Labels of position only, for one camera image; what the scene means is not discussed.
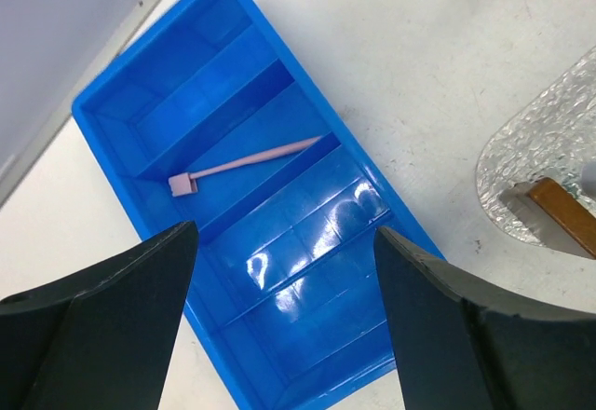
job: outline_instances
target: white tabletop surface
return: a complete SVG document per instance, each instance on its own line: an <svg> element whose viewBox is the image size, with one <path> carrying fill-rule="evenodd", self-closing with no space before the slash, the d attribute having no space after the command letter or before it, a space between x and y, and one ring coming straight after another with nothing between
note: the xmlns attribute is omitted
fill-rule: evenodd
<svg viewBox="0 0 596 410"><path fill-rule="evenodd" d="M596 45L596 0L255 1L450 262L596 311L596 262L503 234L475 186L491 135ZM0 296L139 241L72 120L0 211L0 235ZM183 319L160 409L203 408L235 406ZM397 374L337 408L403 408Z"/></svg>

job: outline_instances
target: pink toothbrush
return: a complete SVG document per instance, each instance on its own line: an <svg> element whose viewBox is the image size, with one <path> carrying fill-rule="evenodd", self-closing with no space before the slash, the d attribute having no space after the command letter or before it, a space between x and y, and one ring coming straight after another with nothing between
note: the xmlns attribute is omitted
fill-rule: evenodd
<svg viewBox="0 0 596 410"><path fill-rule="evenodd" d="M195 193L198 191L196 179L206 177L217 172L239 168L240 166L252 165L254 163L261 163L262 161L288 156L289 154L294 154L306 149L308 146L314 144L318 139L320 139L320 136L302 140L301 142L274 147L273 149L268 149L266 151L259 152L258 154L252 154L251 156L239 158L238 160L230 161L213 168L208 168L207 170L198 172L183 172L182 174L172 175L168 179L169 187L171 188L171 194L174 197L177 197Z"/></svg>

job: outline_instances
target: blue plastic tray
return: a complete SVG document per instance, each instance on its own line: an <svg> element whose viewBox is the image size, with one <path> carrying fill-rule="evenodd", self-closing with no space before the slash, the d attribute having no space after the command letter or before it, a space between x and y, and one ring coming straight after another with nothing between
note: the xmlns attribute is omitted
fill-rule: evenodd
<svg viewBox="0 0 596 410"><path fill-rule="evenodd" d="M185 313L239 407L320 408L395 367L374 231L439 252L251 0L181 0L73 111L143 239L197 222ZM317 135L169 192L172 174Z"/></svg>

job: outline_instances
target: pink plastic stick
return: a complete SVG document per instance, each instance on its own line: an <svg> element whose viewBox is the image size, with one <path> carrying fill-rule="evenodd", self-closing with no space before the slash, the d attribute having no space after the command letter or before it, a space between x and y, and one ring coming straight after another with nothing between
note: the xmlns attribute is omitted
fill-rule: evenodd
<svg viewBox="0 0 596 410"><path fill-rule="evenodd" d="M302 140L301 142L290 143L280 147L274 147L273 149L259 152L258 154L253 154L251 156L239 158L238 160L230 161L229 163L224 163L223 165L215 166L213 168L209 168L208 170L193 172L190 174L190 178L199 179L201 177L212 175L217 172L228 171L232 170L233 168L239 168L240 166L252 165L254 163L261 163L262 161L288 156L289 154L300 152L306 149L308 146L314 144L319 138L320 137L314 137L309 138L307 140Z"/></svg>

